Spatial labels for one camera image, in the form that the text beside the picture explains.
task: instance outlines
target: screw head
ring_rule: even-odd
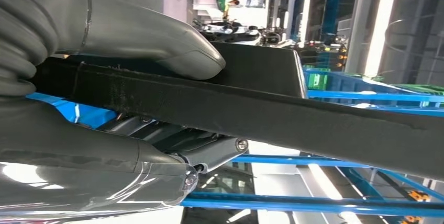
[[[246,149],[248,149],[248,141],[245,140],[245,139],[239,139],[239,140],[236,142],[236,148],[237,148],[239,151],[245,151]]]
[[[194,183],[194,177],[193,176],[187,176],[185,178],[185,185],[189,186],[192,185]]]

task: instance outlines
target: machine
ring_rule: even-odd
[[[0,222],[176,205],[247,139],[444,179],[442,119],[307,100],[292,50],[116,0],[0,0],[0,24]],[[72,124],[35,91],[119,116]]]

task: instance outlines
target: reflective surface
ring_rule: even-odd
[[[196,171],[186,164],[138,167],[120,173],[0,162],[0,222],[156,210],[177,205],[197,183]]]
[[[253,174],[250,163],[228,162],[218,169],[199,175],[196,192],[254,194]],[[182,224],[255,224],[257,210],[185,208]]]

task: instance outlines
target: metal bolt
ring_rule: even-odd
[[[151,118],[145,117],[145,116],[142,116],[140,119],[141,119],[142,123],[144,123],[144,124],[147,124],[152,121]]]
[[[244,151],[244,150],[248,149],[248,142],[245,139],[239,139],[236,142],[236,148],[239,151]]]
[[[189,186],[189,185],[192,185],[193,183],[194,183],[194,177],[192,177],[192,176],[187,176],[187,177],[185,178],[185,185]]]

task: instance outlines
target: person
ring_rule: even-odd
[[[224,13],[222,15],[224,20],[228,18],[228,10],[230,9],[230,6],[236,5],[239,5],[239,0],[217,0],[217,7]]]

